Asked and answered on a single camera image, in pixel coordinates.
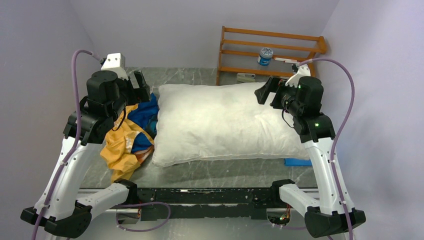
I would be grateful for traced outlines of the blue and orange pillowcase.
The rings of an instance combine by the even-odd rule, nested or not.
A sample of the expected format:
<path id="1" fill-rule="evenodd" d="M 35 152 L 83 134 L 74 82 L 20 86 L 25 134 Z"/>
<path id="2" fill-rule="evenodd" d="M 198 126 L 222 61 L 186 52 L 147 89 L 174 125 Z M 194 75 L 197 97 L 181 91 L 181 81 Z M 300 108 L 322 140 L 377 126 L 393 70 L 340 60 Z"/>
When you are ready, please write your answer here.
<path id="1" fill-rule="evenodd" d="M 158 113 L 157 97 L 152 93 L 150 101 L 125 107 L 115 126 L 106 134 L 100 156 L 112 170 L 111 183 L 129 180 L 153 154 Z"/>

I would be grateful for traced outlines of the white pillow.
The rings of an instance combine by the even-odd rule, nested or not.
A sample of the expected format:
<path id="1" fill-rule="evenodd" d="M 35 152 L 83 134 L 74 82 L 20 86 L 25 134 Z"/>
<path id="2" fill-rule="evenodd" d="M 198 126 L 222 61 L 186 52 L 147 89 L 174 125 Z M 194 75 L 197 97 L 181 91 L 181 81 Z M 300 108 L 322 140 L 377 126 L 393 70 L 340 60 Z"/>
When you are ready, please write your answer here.
<path id="1" fill-rule="evenodd" d="M 254 94 L 261 82 L 222 86 L 165 84 L 158 89 L 157 134 L 152 163 L 169 167 L 192 161 L 308 160 L 293 118 Z"/>

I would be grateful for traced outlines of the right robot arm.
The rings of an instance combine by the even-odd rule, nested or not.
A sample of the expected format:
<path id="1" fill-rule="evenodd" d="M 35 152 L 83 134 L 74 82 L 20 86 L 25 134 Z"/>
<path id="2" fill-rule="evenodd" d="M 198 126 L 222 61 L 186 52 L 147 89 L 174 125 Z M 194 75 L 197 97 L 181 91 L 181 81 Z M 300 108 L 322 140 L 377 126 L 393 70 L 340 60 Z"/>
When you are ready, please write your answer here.
<path id="1" fill-rule="evenodd" d="M 322 82 L 303 76 L 291 86 L 288 80 L 271 76 L 254 94 L 263 105 L 270 93 L 275 94 L 270 106 L 292 116 L 293 129 L 311 160 L 319 193 L 319 199 L 315 199 L 292 180 L 278 180 L 271 186 L 270 202 L 298 211 L 313 238 L 347 233 L 365 223 L 365 212 L 356 209 L 343 181 L 332 121 L 321 112 Z"/>

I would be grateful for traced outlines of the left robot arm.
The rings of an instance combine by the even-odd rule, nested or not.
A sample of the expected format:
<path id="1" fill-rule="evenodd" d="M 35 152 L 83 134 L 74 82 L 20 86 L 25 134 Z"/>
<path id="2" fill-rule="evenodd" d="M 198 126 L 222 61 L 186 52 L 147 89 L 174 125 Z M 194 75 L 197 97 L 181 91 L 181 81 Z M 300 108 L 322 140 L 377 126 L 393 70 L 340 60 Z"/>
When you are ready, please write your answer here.
<path id="1" fill-rule="evenodd" d="M 126 79 L 111 70 L 97 71 L 86 88 L 79 111 L 68 117 L 61 153 L 47 187 L 38 202 L 20 215 L 21 220 L 54 236 L 72 239 L 106 210 L 117 205 L 132 208 L 139 202 L 137 185 L 124 179 L 86 197 L 77 194 L 91 164 L 90 154 L 104 142 L 120 114 L 128 106 L 151 99 L 150 87 L 139 70 Z"/>

